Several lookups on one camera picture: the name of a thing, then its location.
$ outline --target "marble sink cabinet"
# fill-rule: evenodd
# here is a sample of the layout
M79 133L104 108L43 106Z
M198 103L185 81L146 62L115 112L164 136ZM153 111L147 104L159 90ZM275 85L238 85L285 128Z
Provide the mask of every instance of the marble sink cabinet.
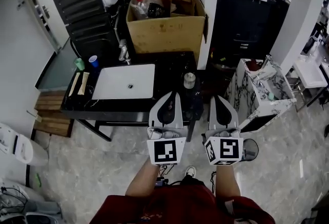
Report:
M250 71L241 59L225 98L237 111L241 132L258 132L274 118L282 115L295 102L286 77L273 61L258 71ZM274 94L274 100L268 98Z

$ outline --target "cardboard box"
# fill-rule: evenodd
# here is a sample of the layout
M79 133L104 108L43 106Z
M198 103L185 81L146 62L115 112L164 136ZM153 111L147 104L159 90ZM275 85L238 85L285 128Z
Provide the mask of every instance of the cardboard box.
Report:
M172 0L162 0L168 10ZM129 6L126 22L136 53L193 51L199 58L202 35L205 33L205 9L200 0L192 0L194 16L152 18L138 21Z
M171 0L176 9L170 13L170 17L174 16L195 16L194 0Z

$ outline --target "black countertop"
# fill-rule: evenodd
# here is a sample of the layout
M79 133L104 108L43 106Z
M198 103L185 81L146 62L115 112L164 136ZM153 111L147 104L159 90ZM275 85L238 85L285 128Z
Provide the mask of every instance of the black countertop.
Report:
M82 75L79 76L73 94L70 97L68 96L76 75L74 74L63 99L61 111L72 119L145 123L149 120L149 112L153 105L168 92L176 91L180 95L183 120L191 121L200 119L203 112L203 100L200 93L199 78L196 77L193 89L185 89L183 86L184 75L186 73L192 72L196 74L196 64L192 52L137 54L132 63L155 64L152 98L92 100L101 68L119 66L119 64L112 63L111 66L107 66L101 63L102 66L99 69L86 66L84 72L89 72L90 74L85 95L83 96L77 94L82 82Z

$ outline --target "white sink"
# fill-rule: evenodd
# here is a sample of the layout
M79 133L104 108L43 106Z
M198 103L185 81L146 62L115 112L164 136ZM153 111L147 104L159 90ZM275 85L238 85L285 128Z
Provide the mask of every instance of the white sink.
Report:
M319 88L328 85L319 66L313 60L308 61L307 56L299 55L294 63L294 69L305 88Z
M327 77L329 77L329 64L326 62L322 62L321 66L324 69L325 74L327 74Z
M101 70L93 100L148 99L153 96L154 64L125 65Z

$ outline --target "wooden plank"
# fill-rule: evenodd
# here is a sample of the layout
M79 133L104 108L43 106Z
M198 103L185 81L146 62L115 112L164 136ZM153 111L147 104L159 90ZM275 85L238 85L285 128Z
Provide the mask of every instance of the wooden plank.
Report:
M68 130L68 127L69 127L69 124L64 124L64 123L49 123L49 122L42 121L41 124L46 127L64 129L64 130Z
M70 120L65 114L60 113L60 112L53 112L53 111L44 111L41 110L38 112L38 115L41 117L47 117L47 118L52 118L52 119L63 119L63 120Z
M69 135L68 135L69 131L68 130L53 128L53 127L47 127L47 126L45 126L45 125L43 125L42 123L39 123L39 122L36 122L34 124L34 129L45 132L45 133L53 134L53 135L69 137Z
M41 116L43 122L50 122L50 123L64 123L64 124L70 124L70 119L58 119L58 118L52 118L52 117L45 117Z
M44 97L44 96L64 96L66 91L64 90L56 90L56 91L45 91L40 93L39 97Z
M36 105L36 110L60 110L60 105Z
M52 101L52 100L38 100L36 102L37 105L61 105L62 104L62 100L56 100L56 101Z
M64 96L41 96L38 98L38 101L60 101L63 100Z

